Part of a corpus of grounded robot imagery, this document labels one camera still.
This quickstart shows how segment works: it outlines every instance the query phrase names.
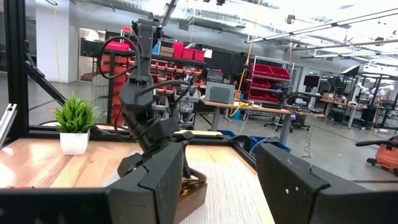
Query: column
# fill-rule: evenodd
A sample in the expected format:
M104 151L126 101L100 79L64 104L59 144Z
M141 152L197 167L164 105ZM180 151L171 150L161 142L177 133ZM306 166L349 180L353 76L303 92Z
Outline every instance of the column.
M48 81L68 83L77 79L78 70L79 32L73 26L76 6L70 1L57 2L55 15L55 6L36 0L37 67Z

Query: workbench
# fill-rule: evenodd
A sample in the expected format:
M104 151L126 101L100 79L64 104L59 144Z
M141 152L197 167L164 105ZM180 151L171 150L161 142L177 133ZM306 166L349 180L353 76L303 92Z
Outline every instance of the workbench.
M133 152L138 144L90 141L84 155L64 156L59 140L18 139L0 151L0 187L100 187ZM208 188L205 204L182 223L274 223L256 171L233 148L189 145L186 155Z
M200 99L200 101L204 105L209 105L209 106L214 106L214 113L213 113L213 121L211 122L211 130L212 131L217 131L218 130L218 121L220 118L220 108L226 108L226 109L238 109L239 108L239 102L234 102L233 105L231 104L226 104L226 103L215 103L215 102L209 102L204 99ZM268 114L275 114L275 115L288 115L284 117L284 123L282 125L282 130L280 132L279 136L279 142L282 144L286 144L287 140L287 135L289 133L289 128L290 128L290 123L292 121L292 118L290 115L293 113L291 111L285 110L285 109L272 109L272 108L263 108L261 105L249 105L249 106L242 106L239 108L240 110L244 111L257 111L257 112L264 112Z
M340 105L340 106L344 106L344 107L347 106L351 110L351 113L349 115L348 125L347 125L348 128L351 128L351 126L353 125L355 112L357 110L365 110L365 109L368 108L367 106L354 106L354 105L350 105L349 103L348 104L340 103L340 102L336 102L336 101L329 100L329 99L324 99L324 98L320 99L320 101L326 103L326 111L325 111L325 116L326 117L328 116L329 111L331 110L332 104Z

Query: white wall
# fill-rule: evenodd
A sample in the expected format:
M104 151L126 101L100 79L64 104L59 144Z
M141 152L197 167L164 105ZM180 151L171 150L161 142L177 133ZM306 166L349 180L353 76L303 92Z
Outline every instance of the white wall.
M57 22L54 7L43 0L36 2L37 66L50 81L69 79L69 1L59 1Z

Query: yellow cable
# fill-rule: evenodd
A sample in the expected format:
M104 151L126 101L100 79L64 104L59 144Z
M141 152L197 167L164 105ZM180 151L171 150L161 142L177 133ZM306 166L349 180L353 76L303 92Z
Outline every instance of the yellow cable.
M55 0L55 6L54 6L54 16L55 16L55 59L57 61L57 71L58 71L58 80L60 83L60 89L61 89L61 93L63 94L63 88L62 88L62 84L61 84L61 74L60 74L60 64L59 64L59 60L58 60L58 21L57 21L57 1Z
M190 44L192 44L192 37L193 37L193 24L195 23L195 10L193 10L193 16L192 16L192 25L191 25L191 41Z
M259 0L259 1L257 2L257 12L256 12L256 19L254 20L253 33L255 33L255 31L256 31L258 12L259 12L259 9L261 8L261 2L262 2L261 0ZM253 49L253 45L254 45L254 42L252 41L252 42L250 43L249 52L248 52L248 57L246 58L246 66L249 65L249 60L250 60L251 51L252 51L252 49ZM238 91L241 90L243 77L245 77L245 76L246 76L246 68L244 68L243 71L242 71L241 80L239 81ZM239 98L238 98L238 99L236 99L236 95L234 95L234 101L236 101L236 100L240 100L240 95L239 95ZM237 112L237 110L238 110L238 109L237 109L237 110L235 111L235 113L231 114L231 113L232 113L232 109L233 109L233 106L231 106L231 109L230 109L230 112L229 112L229 116L233 116L233 114L235 114L235 113Z
M241 108L242 106L238 106L238 108L236 108L236 110L235 110L235 112L232 114L232 115L230 115L230 116L234 116L235 114L236 114L236 112L238 112L238 110Z
M58 59L58 20L57 20L57 7L58 4L55 4L54 6L54 17L55 17L55 60L56 65L57 65L57 72L58 72L58 82L60 84L60 90L61 94L64 95L63 88L62 88L62 82L61 82L61 74L60 74L60 64L59 64L59 59ZM46 112L48 113L55 113L55 109L57 108L62 108L61 106L54 106L51 108L46 108Z

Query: black cable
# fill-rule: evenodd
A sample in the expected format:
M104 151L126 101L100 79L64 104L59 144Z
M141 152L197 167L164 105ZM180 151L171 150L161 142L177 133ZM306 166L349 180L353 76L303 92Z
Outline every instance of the black cable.
M180 96L175 100L174 108L176 108L176 107L177 107L177 103L178 103L187 93L189 93L189 91L191 90L191 86L192 86L192 85L193 85L193 78L191 79L191 82L190 82L189 86L187 87L187 89L184 91L184 93L183 93L182 95L180 95Z
M118 73L118 74L116 74L116 75L114 75L114 76L111 76L111 77L109 77L109 76L106 76L105 74L104 74L104 72L102 71L102 68L101 68L101 61L102 61L102 56L103 56L103 54L104 54L104 52L105 52L105 48L106 48L106 46L111 42L111 41L114 41L114 40L126 40L127 42L129 42L129 44L131 44L132 46L134 46L134 50L136 51L136 62L139 62L139 63L137 63L136 65L134 65L134 66L132 66L131 68L128 68L128 69L126 69L125 71L123 71L123 72L120 72L120 73ZM114 79L114 78L117 78L117 77L119 77L119 76L121 76L121 75L123 75L123 74L125 74L125 73L127 73L127 72L132 72L134 69L136 69L137 67L139 67L139 70L140 70L140 64L141 64L141 56L140 56L140 52L138 51L138 50L140 50L141 51L141 49L138 49L138 47L137 47L137 45L133 42L133 41L131 41L130 39L128 39L127 37L112 37L112 38L109 38L107 41L105 41L104 42L104 44L102 45L102 48L101 48L101 50L100 50L100 52L99 52L99 54L98 54L98 58L97 58L97 64L98 64L98 71L99 71L99 73L102 75L102 77L104 77L104 78L106 78L106 79L108 79L108 80L112 80L112 79Z
M189 82L181 81L181 80L169 80L169 81L164 81L162 83L156 83L155 85L146 88L145 90L142 90L139 92L136 96L141 96L149 91L152 91L158 87L165 86L165 85L189 85Z
M119 138L122 142L125 142L125 143L132 143L132 142L134 142L136 139L133 138L133 139L130 139L130 140L124 140L124 139L122 138L122 135L120 134L120 132L119 132L119 130L118 130L118 119L119 119L120 114L122 113L122 110L123 110L123 107L120 108L120 110L119 110L119 112L118 112L118 115L116 116L116 119L114 120L114 126L113 126L113 128L114 128L114 131L115 131L116 135L118 136L118 138Z

